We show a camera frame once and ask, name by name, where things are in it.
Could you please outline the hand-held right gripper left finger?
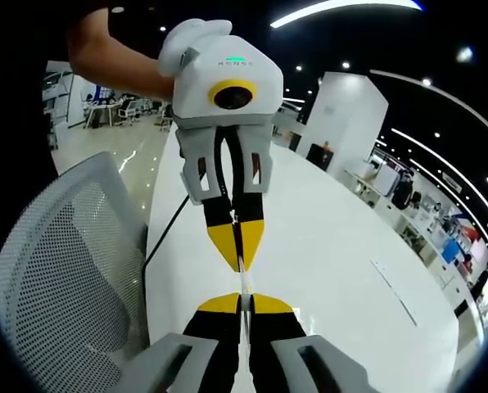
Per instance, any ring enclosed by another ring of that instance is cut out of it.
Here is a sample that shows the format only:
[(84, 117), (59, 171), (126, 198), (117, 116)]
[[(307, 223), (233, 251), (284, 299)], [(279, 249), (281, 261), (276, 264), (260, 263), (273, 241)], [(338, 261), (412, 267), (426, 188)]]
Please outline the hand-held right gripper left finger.
[(208, 360), (201, 364), (195, 392), (230, 392), (239, 364), (242, 295), (230, 293), (201, 304), (183, 330), (183, 335), (213, 341)]

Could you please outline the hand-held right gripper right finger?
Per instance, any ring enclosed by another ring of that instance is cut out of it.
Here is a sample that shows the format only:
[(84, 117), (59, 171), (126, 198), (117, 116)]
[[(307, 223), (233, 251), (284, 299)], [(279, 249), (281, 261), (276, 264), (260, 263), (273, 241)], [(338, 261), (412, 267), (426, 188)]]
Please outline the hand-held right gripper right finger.
[(306, 335), (282, 300), (251, 295), (250, 370), (258, 392), (369, 392), (364, 366)]

